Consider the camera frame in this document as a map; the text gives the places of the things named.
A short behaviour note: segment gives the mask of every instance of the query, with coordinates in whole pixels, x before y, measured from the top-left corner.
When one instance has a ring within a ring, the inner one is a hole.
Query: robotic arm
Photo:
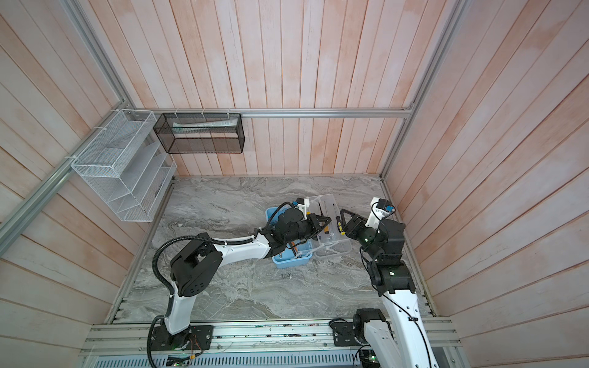
[[[271,224],[278,211],[286,205],[291,208],[279,215],[276,223]],[[172,239],[155,252],[152,269],[170,291],[170,300],[166,315],[157,316],[150,327],[147,354],[153,368],[155,364],[151,359],[150,341],[154,339],[152,334],[157,320],[163,319],[158,333],[160,337],[163,335],[162,341],[167,341],[166,346],[186,346],[188,335],[192,334],[190,313],[196,295],[209,285],[217,269],[240,260],[273,257],[284,251],[288,244],[296,246],[316,239],[331,222],[331,218],[307,214],[308,207],[308,198],[283,203],[270,216],[266,225],[256,229],[252,236],[215,239],[207,233],[201,233]],[[337,218],[342,234],[360,242],[360,254],[366,271],[382,298],[396,332],[396,339],[393,339],[380,310],[361,309],[354,316],[356,338],[370,344],[382,367],[434,368],[436,362],[425,337],[415,286],[408,268],[401,261],[405,225],[386,219],[393,211],[389,201],[375,197],[370,203],[368,218],[348,210],[341,210],[341,218]],[[158,270],[158,258],[168,246],[186,240],[191,241],[170,261],[170,283]]]

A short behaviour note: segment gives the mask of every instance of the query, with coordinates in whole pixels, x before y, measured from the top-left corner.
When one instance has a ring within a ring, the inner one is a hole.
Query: marble tabletop
[[[115,323],[150,322],[166,311],[167,289],[151,271],[155,250],[165,241],[208,232],[217,238],[251,234],[265,223],[268,207],[298,197],[334,194],[340,208],[368,216],[372,197],[383,197],[380,179],[350,177],[214,177],[179,179],[158,225],[141,269],[121,303]],[[160,257],[160,272],[169,277],[169,262],[185,242]],[[345,256],[316,259],[278,269],[272,260],[246,260],[220,268],[196,299],[193,320],[252,320],[351,317],[356,309],[384,307],[360,262],[359,244]],[[425,299],[419,298],[425,314]]]

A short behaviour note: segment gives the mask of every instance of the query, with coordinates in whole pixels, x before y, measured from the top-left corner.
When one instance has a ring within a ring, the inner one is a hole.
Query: wood paneling
[[[473,2],[386,178],[474,367],[586,364],[588,16]]]
[[[155,10],[141,10],[142,21],[153,20]],[[118,15],[136,24],[128,13]],[[150,41],[164,37],[161,28],[149,31]],[[167,35],[172,45],[173,36]],[[114,54],[110,44],[106,50]],[[175,63],[169,54],[154,59],[162,67]],[[119,65],[118,59],[113,63]],[[186,68],[178,64],[170,73],[179,69],[184,76]],[[122,77],[125,85],[128,80]],[[189,87],[176,91],[184,94]],[[151,92],[130,93],[138,99]],[[192,93],[191,101],[200,103]],[[164,97],[170,98],[167,90]],[[118,103],[60,2],[1,2],[0,221]],[[74,366],[90,325],[104,321],[144,233],[140,225],[120,221],[82,179],[72,177],[0,260],[3,364],[34,365],[42,356],[47,366]]]
[[[408,105],[455,1],[81,3],[137,106],[343,108]],[[177,155],[178,171],[379,173],[400,123],[245,119],[243,154]]]

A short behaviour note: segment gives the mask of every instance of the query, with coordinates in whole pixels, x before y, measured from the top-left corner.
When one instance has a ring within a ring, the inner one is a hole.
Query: white mesh file organizer
[[[145,144],[152,111],[121,110],[74,160],[72,168],[123,221],[151,221],[176,171],[159,142]]]

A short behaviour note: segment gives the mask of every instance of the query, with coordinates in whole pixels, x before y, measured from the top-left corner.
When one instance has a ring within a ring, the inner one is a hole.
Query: black mesh basket
[[[246,140],[240,114],[165,112],[153,130],[168,153],[242,153]]]

